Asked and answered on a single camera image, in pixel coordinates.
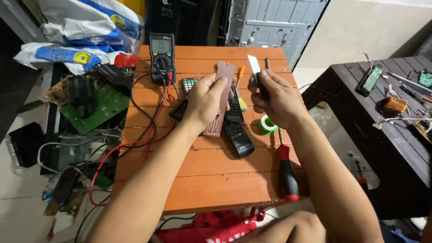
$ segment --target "white wall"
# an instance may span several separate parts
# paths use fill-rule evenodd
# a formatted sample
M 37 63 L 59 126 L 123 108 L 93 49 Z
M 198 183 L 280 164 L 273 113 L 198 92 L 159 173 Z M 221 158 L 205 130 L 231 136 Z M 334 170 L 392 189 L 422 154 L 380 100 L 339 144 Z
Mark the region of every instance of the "white wall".
M 331 0 L 296 67 L 362 61 L 358 51 L 377 60 L 416 50 L 417 42 L 432 34 L 429 28 L 412 38 L 432 19 L 432 8 L 396 3 Z

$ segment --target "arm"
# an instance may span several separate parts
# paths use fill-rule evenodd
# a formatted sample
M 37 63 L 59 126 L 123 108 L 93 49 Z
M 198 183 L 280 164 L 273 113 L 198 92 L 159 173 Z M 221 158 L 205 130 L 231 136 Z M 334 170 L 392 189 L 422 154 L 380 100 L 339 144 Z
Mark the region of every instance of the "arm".
M 227 79 L 215 81 L 215 76 L 209 74 L 194 85 L 179 126 L 109 202 L 92 228 L 89 242 L 134 243 L 150 239 L 187 152 L 218 113 Z
M 254 110 L 289 134 L 308 181 L 311 201 L 321 223 L 336 242 L 383 242 L 378 218 L 362 188 L 334 152 L 324 133 L 306 112 L 295 89 L 269 70 L 260 80 L 270 101 L 260 99 L 249 80 Z

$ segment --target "tiled floor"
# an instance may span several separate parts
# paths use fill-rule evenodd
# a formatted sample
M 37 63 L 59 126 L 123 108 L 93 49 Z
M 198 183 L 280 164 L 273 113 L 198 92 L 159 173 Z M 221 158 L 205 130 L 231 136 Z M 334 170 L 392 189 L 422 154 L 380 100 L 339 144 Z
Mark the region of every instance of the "tiled floor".
M 312 83 L 316 78 L 323 73 L 325 69 L 317 68 L 296 68 L 293 75 L 298 87 Z M 37 99 L 40 93 L 39 86 L 35 86 L 27 101 Z M 30 122 L 36 121 L 45 127 L 46 107 L 40 107 L 35 110 L 20 114 L 14 121 L 10 131 L 20 128 Z M 358 176 L 357 170 L 351 158 L 347 155 L 348 150 L 354 151 L 356 155 L 361 157 L 360 152 L 349 139 L 348 134 L 343 130 L 337 119 L 331 115 L 331 111 L 324 110 L 316 111 L 315 114 L 320 114 L 316 119 L 324 128 L 324 133 L 335 149 L 336 153 L 346 164 L 349 170 Z M 47 178 L 39 176 L 39 168 L 34 166 L 30 169 L 15 168 L 12 158 L 6 147 L 6 142 L 3 141 L 0 145 L 0 242 L 26 242 L 26 243 L 45 243 L 46 235 L 48 234 L 52 217 L 42 216 L 46 207 L 46 203 L 40 199 L 41 192 L 44 189 Z M 371 171 L 366 161 L 360 159 L 361 166 L 366 168 L 363 175 L 369 182 L 369 188 L 374 188 L 379 185 L 378 179 Z M 95 201 L 101 201 L 106 197 L 106 193 L 95 193 Z M 86 196 L 84 204 L 79 211 L 75 224 L 60 232 L 52 239 L 53 243 L 73 242 L 76 231 L 81 223 L 83 216 L 93 208 Z M 102 209 L 96 209 L 86 223 L 83 225 L 82 233 L 86 235 L 90 230 L 93 222 Z M 310 200 L 302 200 L 289 205 L 280 206 L 266 210 L 267 217 L 263 225 L 274 218 L 285 217 L 293 212 L 305 210 L 315 212 Z M 181 215 L 181 217 L 190 217 L 191 215 Z M 165 226 L 166 228 L 179 227 L 182 224 L 190 223 L 190 221 L 171 220 Z

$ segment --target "digital multimeter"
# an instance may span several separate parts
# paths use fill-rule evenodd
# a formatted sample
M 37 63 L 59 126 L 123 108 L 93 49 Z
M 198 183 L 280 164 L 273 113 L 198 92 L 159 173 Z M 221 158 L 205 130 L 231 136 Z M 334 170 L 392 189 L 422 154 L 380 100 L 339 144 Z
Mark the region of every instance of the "digital multimeter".
M 152 81 L 163 86 L 168 85 L 168 76 L 171 84 L 175 83 L 174 64 L 174 35 L 150 32 L 150 57 Z

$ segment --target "hand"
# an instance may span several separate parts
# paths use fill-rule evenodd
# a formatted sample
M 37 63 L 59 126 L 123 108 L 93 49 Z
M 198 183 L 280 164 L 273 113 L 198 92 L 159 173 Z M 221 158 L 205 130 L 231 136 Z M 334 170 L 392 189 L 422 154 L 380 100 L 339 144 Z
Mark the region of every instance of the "hand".
M 278 127 L 287 130 L 293 121 L 302 115 L 308 115 L 295 89 L 274 72 L 263 69 L 258 74 L 261 83 L 267 88 L 270 100 L 262 100 L 257 93 L 255 77 L 249 79 L 248 89 L 252 93 L 251 100 L 254 111 L 266 113 Z
M 221 77 L 218 80 L 215 80 L 215 77 L 216 73 L 208 74 L 196 82 L 189 92 L 189 101 L 182 123 L 192 124 L 191 128 L 198 134 L 204 131 L 218 114 L 220 97 L 228 82 L 227 77 Z M 234 93 L 230 90 L 229 98 L 232 97 L 234 97 Z

